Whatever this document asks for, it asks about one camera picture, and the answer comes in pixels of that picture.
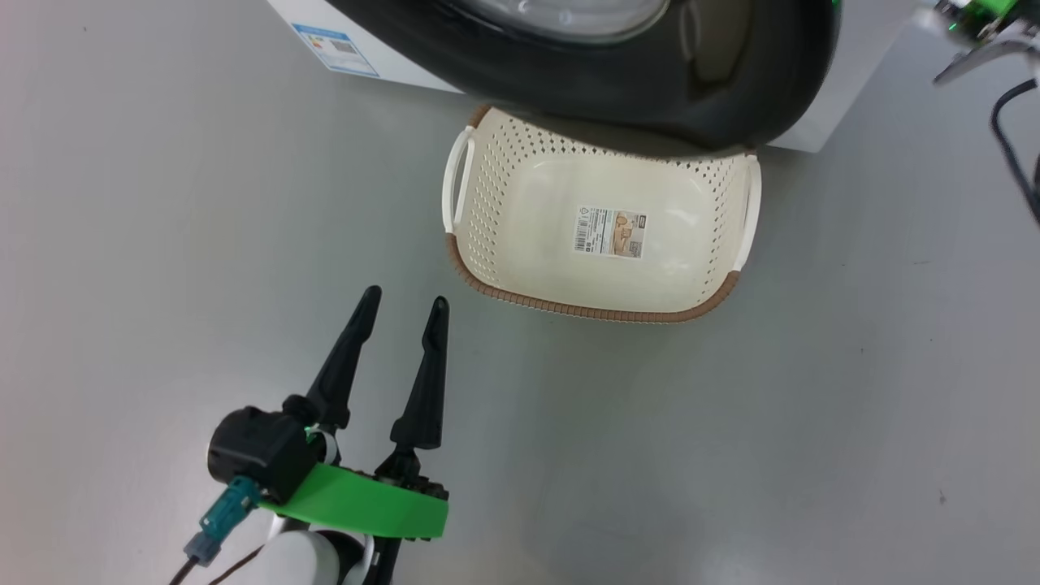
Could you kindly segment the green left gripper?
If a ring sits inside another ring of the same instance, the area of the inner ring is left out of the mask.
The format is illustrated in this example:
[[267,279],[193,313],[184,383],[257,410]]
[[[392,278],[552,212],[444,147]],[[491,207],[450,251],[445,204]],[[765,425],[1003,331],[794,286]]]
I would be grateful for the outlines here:
[[[310,389],[304,396],[287,397],[282,404],[284,414],[306,427],[338,430],[349,425],[354,375],[362,348],[374,331],[380,300],[378,285],[364,290]],[[421,363],[402,415],[390,432],[394,449],[376,467],[379,481],[418,482],[421,463],[417,452],[442,444],[449,321],[449,301],[436,297],[421,336]],[[437,540],[443,536],[449,515],[446,500],[379,481],[316,464],[287,503],[261,502],[259,507],[297,522],[387,540]]]

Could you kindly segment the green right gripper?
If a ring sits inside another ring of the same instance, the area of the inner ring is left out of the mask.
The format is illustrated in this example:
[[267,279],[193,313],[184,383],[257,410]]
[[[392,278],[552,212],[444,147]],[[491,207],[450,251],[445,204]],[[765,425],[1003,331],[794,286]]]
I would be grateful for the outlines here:
[[921,1],[914,24],[959,45],[978,46],[956,55],[933,78],[933,85],[948,85],[984,63],[1009,56],[1022,57],[1030,79],[1039,82],[1038,1]]

